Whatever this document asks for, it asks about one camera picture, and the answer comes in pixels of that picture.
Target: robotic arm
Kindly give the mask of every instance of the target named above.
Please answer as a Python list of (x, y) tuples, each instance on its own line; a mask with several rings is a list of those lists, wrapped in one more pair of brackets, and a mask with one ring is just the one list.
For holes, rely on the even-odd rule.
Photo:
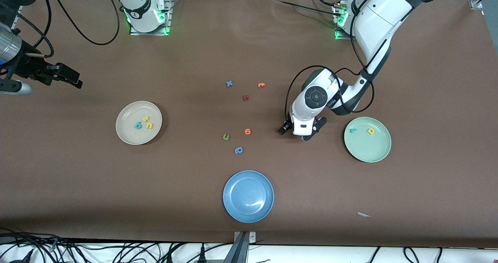
[(129, 23), (138, 32), (148, 33), (165, 23), (164, 0), (120, 0)]
[[(30, 5), (36, 0), (0, 0), (0, 5), (8, 7), (6, 2), (15, 5)], [(164, 0), (120, 0), (128, 21), (138, 32), (148, 33), (165, 23)], [(80, 89), (80, 74), (72, 68), (57, 63), (52, 65), (45, 61), (43, 54), (18, 36), (18, 30), (12, 30), (0, 22), (0, 68), (5, 70), (0, 77), (0, 94), (30, 95), (32, 87), (22, 81), (12, 80), (16, 74), (51, 85), (52, 81), (67, 82)]]
[(334, 12), (342, 14), (336, 18), (336, 26), (356, 38), (367, 65), (352, 86), (325, 68), (311, 73), (289, 109), (290, 122), (285, 121), (280, 132), (293, 128), (295, 135), (308, 140), (326, 123), (326, 119), (315, 121), (325, 107), (337, 115), (354, 110), (391, 53), (393, 34), (419, 4), (421, 0), (346, 0), (336, 4)]

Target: white floor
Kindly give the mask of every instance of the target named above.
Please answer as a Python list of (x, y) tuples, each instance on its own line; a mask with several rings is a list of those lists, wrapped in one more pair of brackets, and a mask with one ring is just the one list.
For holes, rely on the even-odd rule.
[[(89, 247), (104, 247), (109, 245), (123, 244), (92, 244)], [(216, 244), (206, 244), (206, 249)], [(0, 245), (0, 254), (12, 245)], [(199, 253), (201, 244), (187, 244), (180, 247), (173, 253), (173, 263), (185, 263)], [(206, 253), (206, 259), (223, 259), (228, 253), (231, 245), (225, 245)], [(169, 244), (160, 244), (160, 247), (149, 249), (152, 254), (159, 257), (160, 250), (164, 255), (169, 248)], [(9, 263), (14, 260), (23, 259), (31, 247), (14, 247), (8, 251), (0, 263)], [(289, 245), (252, 245), (249, 251), (247, 263), (260, 263), (270, 259), (269, 263), (367, 263), (370, 261), (375, 247), (310, 247), (310, 246), (289, 246)], [(86, 251), (85, 257), (92, 263), (112, 263), (112, 260), (121, 248), (103, 249), (101, 251)], [(127, 263), (134, 254), (140, 250), (135, 249), (121, 260)], [(435, 263), (439, 249), (436, 248), (414, 248), (420, 263)], [(73, 262), (68, 252), (63, 254), (65, 262)], [(143, 253), (139, 258), (144, 258), (148, 263), (155, 263), (155, 260)], [(83, 263), (83, 260), (76, 258), (77, 262)], [(440, 263), (493, 263), (498, 259), (498, 251), (495, 249), (443, 249)], [(42, 257), (38, 251), (32, 255), (30, 263), (43, 263)], [(409, 263), (403, 255), (402, 247), (382, 247), (374, 263)]]

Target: small paper scrap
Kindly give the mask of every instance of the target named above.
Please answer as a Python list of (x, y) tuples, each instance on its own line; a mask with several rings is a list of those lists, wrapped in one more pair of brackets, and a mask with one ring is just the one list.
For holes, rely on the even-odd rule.
[(364, 213), (361, 213), (361, 212), (358, 212), (358, 215), (361, 215), (361, 216), (363, 216), (363, 217), (371, 217), (370, 215), (368, 215), (368, 214), (364, 214)]

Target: brown table surface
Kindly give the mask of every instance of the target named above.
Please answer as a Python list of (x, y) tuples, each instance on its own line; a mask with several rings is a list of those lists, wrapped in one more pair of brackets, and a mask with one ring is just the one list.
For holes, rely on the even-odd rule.
[[(97, 47), (50, 1), (50, 61), (84, 84), (27, 80), (31, 96), (0, 97), (2, 226), (84, 238), (227, 242), (254, 230), (267, 244), (498, 247), (498, 58), (466, 0), (416, 9), (393, 38), (373, 105), (350, 116), (324, 110), (329, 123), (308, 142), (276, 132), (292, 78), (314, 64), (360, 68), (326, 14), (275, 0), (182, 0), (170, 36), (128, 36), (122, 19), (117, 40)], [(87, 36), (113, 35), (108, 0), (62, 1)], [(43, 0), (23, 14), (43, 29)], [(164, 125), (150, 143), (129, 146), (114, 125), (137, 100), (158, 105)], [(381, 162), (345, 149), (345, 126), (359, 116), (391, 133)], [(235, 221), (222, 203), (228, 178), (246, 169), (275, 191), (272, 211), (254, 224)]]

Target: blue plate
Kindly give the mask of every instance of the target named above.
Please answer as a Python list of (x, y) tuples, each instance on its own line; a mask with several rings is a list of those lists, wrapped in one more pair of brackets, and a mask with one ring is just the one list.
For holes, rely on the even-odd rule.
[(235, 220), (258, 222), (274, 205), (274, 188), (263, 174), (250, 170), (238, 172), (224, 186), (223, 204)]

